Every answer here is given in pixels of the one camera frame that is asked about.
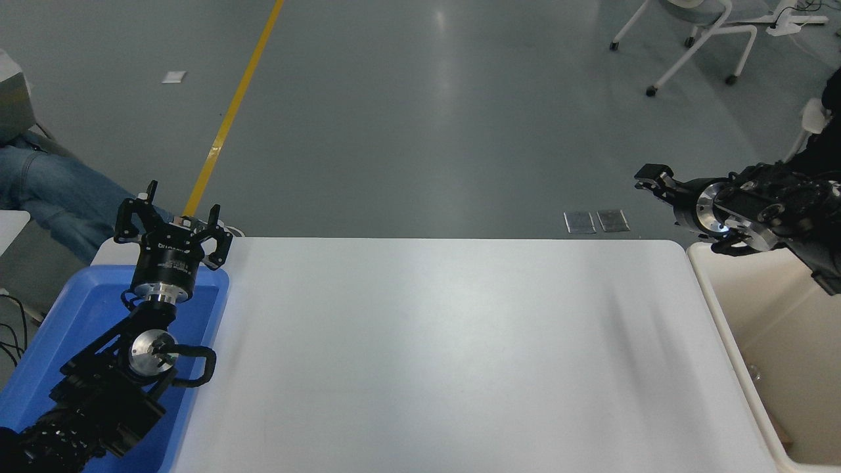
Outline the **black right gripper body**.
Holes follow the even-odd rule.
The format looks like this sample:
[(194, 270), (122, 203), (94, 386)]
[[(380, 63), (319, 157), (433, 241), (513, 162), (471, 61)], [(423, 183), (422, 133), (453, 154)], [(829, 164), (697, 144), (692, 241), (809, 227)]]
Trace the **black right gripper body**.
[(673, 192), (673, 216), (675, 216), (676, 227), (682, 227), (688, 231), (705, 233), (700, 223), (697, 204), (702, 192), (707, 187), (706, 181), (675, 182), (676, 190)]

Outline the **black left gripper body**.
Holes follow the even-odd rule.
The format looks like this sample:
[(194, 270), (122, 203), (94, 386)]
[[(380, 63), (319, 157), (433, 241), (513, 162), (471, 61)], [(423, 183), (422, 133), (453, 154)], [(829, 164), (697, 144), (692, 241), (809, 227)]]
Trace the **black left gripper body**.
[(150, 229), (139, 241), (132, 291), (145, 291), (154, 284), (168, 284), (193, 291), (204, 249), (198, 234), (163, 223)]

